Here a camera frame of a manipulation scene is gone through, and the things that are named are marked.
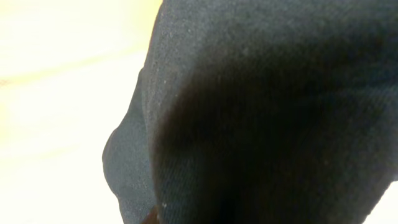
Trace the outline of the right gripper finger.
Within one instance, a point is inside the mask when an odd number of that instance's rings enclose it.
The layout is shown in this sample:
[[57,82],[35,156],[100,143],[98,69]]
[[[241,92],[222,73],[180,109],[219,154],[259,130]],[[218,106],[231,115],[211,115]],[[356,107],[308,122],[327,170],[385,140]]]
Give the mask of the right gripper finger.
[[160,218],[157,206],[153,206],[147,216],[140,222],[140,224],[160,224]]

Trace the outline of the black t-shirt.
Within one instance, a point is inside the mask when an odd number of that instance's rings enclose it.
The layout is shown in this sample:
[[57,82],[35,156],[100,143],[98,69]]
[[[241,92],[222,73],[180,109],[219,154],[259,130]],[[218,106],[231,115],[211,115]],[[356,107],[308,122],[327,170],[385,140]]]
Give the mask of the black t-shirt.
[[397,0],[165,0],[103,151],[124,223],[362,223],[397,180]]

